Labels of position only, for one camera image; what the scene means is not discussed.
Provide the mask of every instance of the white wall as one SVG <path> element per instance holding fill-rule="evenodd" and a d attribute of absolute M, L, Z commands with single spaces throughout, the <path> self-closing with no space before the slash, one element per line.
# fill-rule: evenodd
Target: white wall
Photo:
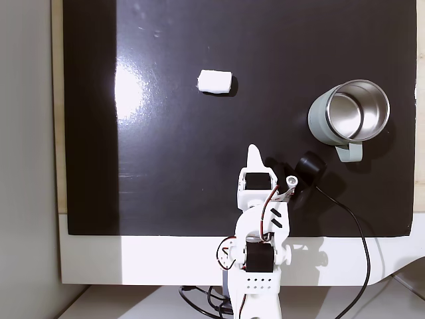
<path fill-rule="evenodd" d="M 54 197 L 50 1 L 0 1 L 0 318 L 54 318 L 62 285 Z"/>

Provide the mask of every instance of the red wire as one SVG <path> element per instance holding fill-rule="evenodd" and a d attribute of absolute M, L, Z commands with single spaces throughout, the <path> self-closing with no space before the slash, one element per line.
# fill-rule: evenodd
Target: red wire
<path fill-rule="evenodd" d="M 242 308 L 244 307 L 245 300 L 246 300 L 246 294 L 244 294 L 244 298 L 242 299 L 242 304 L 240 305 L 240 308 L 239 308 L 239 319 L 240 319 L 240 315 L 242 314 Z"/>
<path fill-rule="evenodd" d="M 266 201 L 264 202 L 263 212 L 261 213 L 261 220 L 260 220 L 260 239 L 261 239 L 262 241 L 270 241 L 269 236 L 267 236 L 267 239 L 266 239 L 266 238 L 264 238 L 264 233 L 263 233 L 263 220 L 264 220 L 264 214 L 265 214 L 265 212 L 266 212 L 267 204 L 270 202 L 270 200 L 272 199 L 272 197 L 273 197 L 273 195 L 275 194 L 275 192 L 277 192 L 278 188 L 279 188 L 279 185 L 276 185 L 276 186 L 273 188 L 273 190 L 272 190 L 272 192 L 270 193 L 270 195 L 268 196 L 268 198 L 266 199 Z"/>

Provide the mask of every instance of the white foam block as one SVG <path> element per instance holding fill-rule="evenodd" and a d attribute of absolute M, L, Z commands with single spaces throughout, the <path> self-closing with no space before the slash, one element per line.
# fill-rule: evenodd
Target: white foam block
<path fill-rule="evenodd" d="M 198 90 L 213 94 L 229 93 L 232 86 L 232 73 L 202 70 L 198 77 Z"/>

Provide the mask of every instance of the mug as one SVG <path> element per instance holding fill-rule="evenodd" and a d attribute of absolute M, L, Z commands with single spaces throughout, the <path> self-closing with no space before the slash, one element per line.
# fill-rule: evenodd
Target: mug
<path fill-rule="evenodd" d="M 322 143 L 335 146 L 342 162 L 361 161 L 364 141 L 378 135 L 390 116 L 385 92 L 368 80 L 352 80 L 311 105 L 308 126 Z"/>

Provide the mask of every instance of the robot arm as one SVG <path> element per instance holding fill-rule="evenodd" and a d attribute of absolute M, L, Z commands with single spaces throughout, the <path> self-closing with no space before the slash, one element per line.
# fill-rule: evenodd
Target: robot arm
<path fill-rule="evenodd" d="M 264 166 L 258 148 L 250 145 L 247 165 L 238 182 L 238 208 L 242 214 L 235 237 L 222 243 L 228 247 L 227 254 L 223 251 L 219 256 L 226 265 L 232 265 L 228 290 L 235 319 L 282 317 L 278 298 L 280 266 L 291 263 L 290 247 L 283 248 L 283 242 L 290 231 L 288 201 L 297 182 L 295 176 L 288 176 L 287 190 L 276 194 L 276 174 Z"/>

